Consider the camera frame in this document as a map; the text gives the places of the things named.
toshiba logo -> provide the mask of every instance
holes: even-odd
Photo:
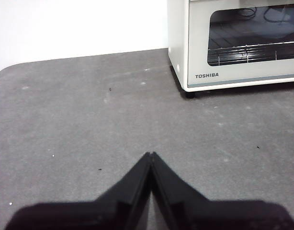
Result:
[[[197,74],[196,78],[211,78],[211,77],[218,77],[218,73],[206,73],[206,74]]]

toaster oven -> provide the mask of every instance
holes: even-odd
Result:
[[[294,0],[168,0],[186,92],[294,81]]]

wire rack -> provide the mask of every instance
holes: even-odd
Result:
[[[294,58],[294,41],[221,47],[208,50],[208,63],[211,66],[291,58]]]

oven door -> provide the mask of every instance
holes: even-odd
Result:
[[[189,25],[188,88],[294,81],[294,0],[192,0]]]

black rubber foot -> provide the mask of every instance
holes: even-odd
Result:
[[[195,97],[195,92],[185,92],[185,97],[192,99]]]

